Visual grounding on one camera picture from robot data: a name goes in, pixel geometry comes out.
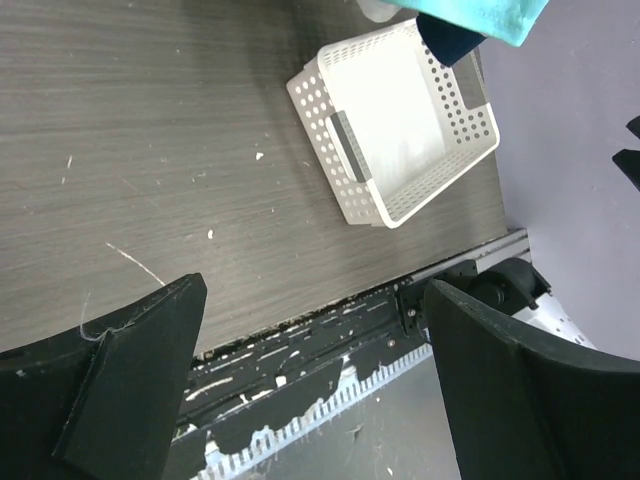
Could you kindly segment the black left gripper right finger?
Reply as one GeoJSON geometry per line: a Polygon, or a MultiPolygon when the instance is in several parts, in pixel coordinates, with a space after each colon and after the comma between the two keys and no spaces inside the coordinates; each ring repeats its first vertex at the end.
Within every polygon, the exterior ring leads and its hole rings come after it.
{"type": "Polygon", "coordinates": [[[464,479],[636,479],[639,363],[431,281],[425,314],[464,479]]]}

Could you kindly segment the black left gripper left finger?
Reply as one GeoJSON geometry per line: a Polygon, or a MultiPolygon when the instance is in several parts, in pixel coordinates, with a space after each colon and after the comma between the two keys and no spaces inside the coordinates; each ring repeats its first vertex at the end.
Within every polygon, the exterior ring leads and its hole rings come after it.
{"type": "Polygon", "coordinates": [[[159,479],[203,320],[187,274],[1,354],[4,479],[159,479]]]}

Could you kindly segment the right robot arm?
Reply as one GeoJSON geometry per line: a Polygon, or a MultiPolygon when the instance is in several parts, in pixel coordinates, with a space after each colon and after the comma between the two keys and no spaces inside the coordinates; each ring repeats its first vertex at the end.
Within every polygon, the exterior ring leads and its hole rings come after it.
{"type": "Polygon", "coordinates": [[[454,276],[449,283],[522,323],[596,350],[554,297],[546,279],[523,259],[507,258],[483,272],[454,276]]]}

